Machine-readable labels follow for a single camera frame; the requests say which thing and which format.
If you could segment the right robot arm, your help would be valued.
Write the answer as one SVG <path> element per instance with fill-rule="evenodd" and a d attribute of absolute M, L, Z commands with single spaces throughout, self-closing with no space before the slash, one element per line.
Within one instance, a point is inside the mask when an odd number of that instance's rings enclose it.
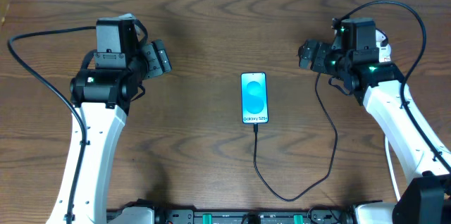
<path fill-rule="evenodd" d="M 299 48 L 299 66 L 343 81 L 341 92 L 355 96 L 381 127 L 408 184 L 397 203 L 354 205 L 354 223 L 449 223 L 450 150 L 403 84 L 388 37 L 370 18 L 335 24 L 333 43 L 308 39 Z"/>

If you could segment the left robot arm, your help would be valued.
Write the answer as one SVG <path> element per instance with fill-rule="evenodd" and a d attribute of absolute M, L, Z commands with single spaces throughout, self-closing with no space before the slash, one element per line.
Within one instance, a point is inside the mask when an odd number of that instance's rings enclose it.
<path fill-rule="evenodd" d="M 113 158 L 132 101 L 142 83 L 171 71 L 160 39 L 148 42 L 131 13 L 100 18 L 97 48 L 70 82 L 75 109 L 70 149 L 49 223 L 106 223 Z"/>

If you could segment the blue Galaxy smartphone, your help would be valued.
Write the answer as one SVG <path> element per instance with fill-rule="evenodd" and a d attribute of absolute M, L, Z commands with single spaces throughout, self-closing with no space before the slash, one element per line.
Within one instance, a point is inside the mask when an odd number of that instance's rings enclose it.
<path fill-rule="evenodd" d="M 240 76 L 242 122 L 267 123 L 268 97 L 264 72 L 242 73 Z"/>

